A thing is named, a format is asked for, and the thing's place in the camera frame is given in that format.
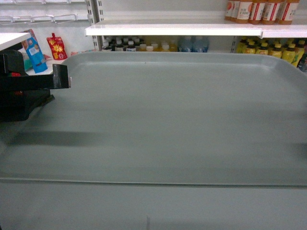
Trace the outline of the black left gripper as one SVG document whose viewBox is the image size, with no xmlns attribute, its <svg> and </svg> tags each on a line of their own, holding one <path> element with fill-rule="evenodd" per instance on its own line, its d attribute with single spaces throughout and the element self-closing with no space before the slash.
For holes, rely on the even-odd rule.
<svg viewBox="0 0 307 230">
<path fill-rule="evenodd" d="M 25 121 L 34 109 L 54 99 L 50 90 L 0 92 L 0 121 Z"/>
</svg>

